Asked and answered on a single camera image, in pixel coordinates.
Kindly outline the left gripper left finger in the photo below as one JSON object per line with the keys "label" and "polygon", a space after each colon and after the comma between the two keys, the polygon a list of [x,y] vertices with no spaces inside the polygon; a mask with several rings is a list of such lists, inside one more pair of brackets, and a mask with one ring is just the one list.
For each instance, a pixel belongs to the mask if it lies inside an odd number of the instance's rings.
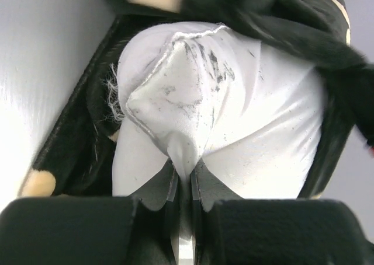
{"label": "left gripper left finger", "polygon": [[1,213],[2,264],[175,264],[171,162],[127,197],[39,197]]}

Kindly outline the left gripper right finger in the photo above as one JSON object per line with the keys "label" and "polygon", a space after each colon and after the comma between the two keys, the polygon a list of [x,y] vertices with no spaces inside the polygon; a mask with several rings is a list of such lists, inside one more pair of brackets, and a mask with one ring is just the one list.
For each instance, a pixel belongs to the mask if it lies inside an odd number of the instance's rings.
{"label": "left gripper right finger", "polygon": [[196,264],[372,264],[353,212],[333,200],[247,200],[199,162],[191,174]]}

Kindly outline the black pillowcase with beige flowers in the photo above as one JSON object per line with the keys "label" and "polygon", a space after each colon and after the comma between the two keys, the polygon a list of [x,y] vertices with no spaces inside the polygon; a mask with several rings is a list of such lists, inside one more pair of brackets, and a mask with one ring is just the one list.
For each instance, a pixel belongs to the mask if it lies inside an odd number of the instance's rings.
{"label": "black pillowcase with beige flowers", "polygon": [[317,65],[328,87],[322,136],[299,197],[321,194],[356,125],[373,145],[373,65],[349,46],[344,0],[106,0],[116,18],[95,51],[18,191],[19,197],[102,196],[119,126],[109,67],[141,29],[216,20]]}

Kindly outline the white pillow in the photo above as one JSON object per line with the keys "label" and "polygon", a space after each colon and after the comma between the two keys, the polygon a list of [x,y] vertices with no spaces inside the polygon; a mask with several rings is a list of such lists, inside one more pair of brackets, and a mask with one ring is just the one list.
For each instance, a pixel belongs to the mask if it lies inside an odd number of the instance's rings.
{"label": "white pillow", "polygon": [[178,264],[195,261],[189,184],[199,161],[242,198],[299,195],[325,108],[312,63],[225,25],[179,22],[135,35],[116,80],[124,117],[112,193],[135,192],[172,161],[181,180]]}

